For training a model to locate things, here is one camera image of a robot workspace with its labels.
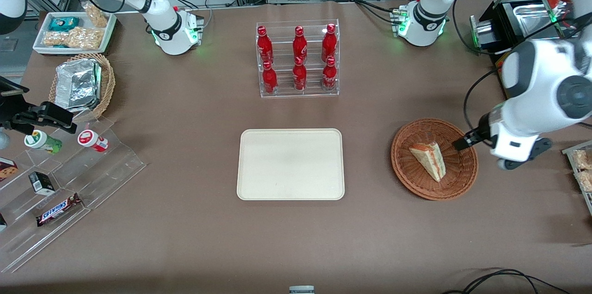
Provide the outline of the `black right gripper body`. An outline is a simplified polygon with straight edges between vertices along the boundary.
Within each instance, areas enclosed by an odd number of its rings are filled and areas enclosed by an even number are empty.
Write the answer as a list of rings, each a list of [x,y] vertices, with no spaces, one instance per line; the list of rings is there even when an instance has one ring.
[[[15,125],[13,120],[17,115],[28,110],[24,94],[29,92],[29,88],[23,87],[17,83],[0,78],[0,123],[1,127],[7,130],[14,130]]]

